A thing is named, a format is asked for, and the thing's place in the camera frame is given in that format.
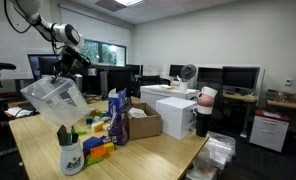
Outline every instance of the ceiling tile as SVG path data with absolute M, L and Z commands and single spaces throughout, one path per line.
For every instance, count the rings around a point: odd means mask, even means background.
M 175 0 L 146 0 L 146 2 L 159 10 L 168 9 L 179 5 L 179 3 Z
M 147 16 L 135 16 L 128 19 L 125 19 L 128 22 L 131 22 L 133 24 L 139 24 L 147 21 L 151 21 L 152 19 Z
M 186 13 L 188 11 L 183 6 L 179 5 L 169 9 L 165 9 L 163 10 L 163 12 L 165 12 L 168 16 L 174 16 L 174 15 Z
M 183 6 L 188 10 L 188 11 L 196 11 L 199 9 L 205 9 L 211 7 L 211 3 L 209 0 L 195 0 L 192 2 L 188 2 L 186 4 L 183 4 Z
M 227 3 L 231 3 L 237 0 L 210 0 L 211 4 L 213 5 L 221 5 L 221 4 L 227 4 Z
M 187 2 L 191 2 L 191 1 L 194 1 L 194 0 L 177 0 L 180 4 L 185 4 Z
M 147 13 L 159 11 L 157 8 L 155 8 L 154 6 L 152 6 L 146 2 L 129 7 L 129 8 L 140 13 L 140 14 L 147 14 Z
M 155 20 L 155 19 L 161 19 L 161 18 L 164 18 L 164 17 L 167 17 L 167 14 L 161 12 L 161 11 L 157 11 L 157 12 L 154 12 L 154 13 L 148 13 L 148 14 L 145 14 L 147 17 L 151 18 L 151 20 Z
M 129 8 L 121 9 L 119 11 L 116 11 L 114 14 L 120 15 L 120 16 L 126 17 L 126 18 L 141 16 L 141 14 L 139 14 L 138 12 L 133 11 L 132 9 L 129 9 Z

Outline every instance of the white box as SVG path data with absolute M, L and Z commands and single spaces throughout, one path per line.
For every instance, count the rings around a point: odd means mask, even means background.
M 161 115 L 162 132 L 178 140 L 195 129 L 195 115 L 192 112 L 197 102 L 170 97 L 156 102 L 156 111 Z
M 179 90 L 168 90 L 160 85 L 141 86 L 140 87 L 140 102 L 147 103 L 153 109 L 156 109 L 156 101 L 168 97 L 177 97 L 181 99 L 190 100 L 197 97 L 199 91 L 195 89 L 188 89 L 186 93 L 181 93 Z

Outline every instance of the wooden table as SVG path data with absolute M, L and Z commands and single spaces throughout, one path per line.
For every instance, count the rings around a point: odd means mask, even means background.
M 241 134 L 240 134 L 241 137 L 247 138 L 248 118 L 250 116 L 251 104 L 256 102 L 256 96 L 248 96 L 248 95 L 242 96 L 240 94 L 227 94 L 224 92 L 223 97 L 227 98 L 227 99 L 240 100 L 240 101 L 247 103 L 247 110 L 246 110 L 246 115 L 244 118 L 244 126 L 243 126 L 243 130 L 241 131 Z
M 278 101 L 273 101 L 273 100 L 267 100 L 267 104 L 268 105 L 273 105 L 273 106 L 280 106 L 280 107 L 285 107 L 285 108 L 296 109 L 296 103 L 278 102 Z
M 223 93 L 222 95 L 224 98 L 228 98 L 228 99 L 241 100 L 241 101 L 250 102 L 250 103 L 256 102 L 255 96 L 248 96 L 248 95 L 242 96 L 240 94 L 227 94 L 227 93 Z
M 106 110 L 107 102 L 90 106 Z M 198 137 L 193 132 L 181 141 L 166 134 L 129 141 L 126 146 L 117 146 L 102 162 L 85 166 L 76 175 L 65 176 L 59 168 L 60 146 L 56 137 L 59 127 L 39 115 L 9 124 L 30 179 L 179 179 L 209 138 Z M 88 131 L 80 136 L 81 141 L 106 134 L 92 133 L 81 121 L 74 126 L 76 130 Z

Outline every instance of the yellow object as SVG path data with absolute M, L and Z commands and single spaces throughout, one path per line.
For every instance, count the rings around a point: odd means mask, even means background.
M 100 113 L 101 111 L 99 109 L 95 109 L 95 116 L 99 116 Z
M 115 145 L 112 142 L 104 144 L 104 147 L 108 153 L 115 151 Z
M 103 129 L 103 126 L 104 126 L 104 122 L 97 122 L 97 123 L 93 123 L 92 125 L 91 125 L 91 130 L 93 131 L 93 132 L 98 132 L 98 131 L 101 131 L 102 129 Z

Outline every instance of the paper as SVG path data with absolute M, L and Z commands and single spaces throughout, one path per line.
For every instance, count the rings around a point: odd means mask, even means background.
M 131 108 L 128 112 L 128 118 L 144 118 L 147 117 L 147 114 L 142 109 Z
M 267 111 L 264 111 L 264 115 L 269 116 L 269 117 L 274 117 L 274 118 L 281 118 L 281 116 L 279 114 L 271 113 L 271 112 L 267 112 Z
M 9 108 L 5 112 L 10 115 L 16 116 L 16 117 L 28 116 L 32 113 L 32 111 L 28 111 L 28 110 L 22 109 L 20 107 Z

